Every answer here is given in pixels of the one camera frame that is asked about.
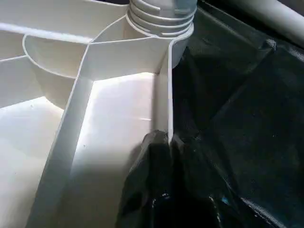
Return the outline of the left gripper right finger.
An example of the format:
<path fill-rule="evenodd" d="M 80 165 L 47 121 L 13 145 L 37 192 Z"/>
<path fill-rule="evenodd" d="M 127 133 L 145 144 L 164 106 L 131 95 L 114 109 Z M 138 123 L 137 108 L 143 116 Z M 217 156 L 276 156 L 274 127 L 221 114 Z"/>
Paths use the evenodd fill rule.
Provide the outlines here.
<path fill-rule="evenodd" d="M 238 197 L 193 143 L 171 141 L 174 219 L 178 228 L 276 228 Z"/>

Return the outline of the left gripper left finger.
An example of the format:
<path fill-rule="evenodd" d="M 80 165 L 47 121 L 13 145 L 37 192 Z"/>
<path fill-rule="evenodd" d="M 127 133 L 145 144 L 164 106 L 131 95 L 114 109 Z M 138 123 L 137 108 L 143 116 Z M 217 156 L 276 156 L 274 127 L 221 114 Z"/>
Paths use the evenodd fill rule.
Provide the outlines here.
<path fill-rule="evenodd" d="M 124 182 L 116 226 L 184 228 L 184 189 L 181 163 L 168 134 L 146 134 Z"/>

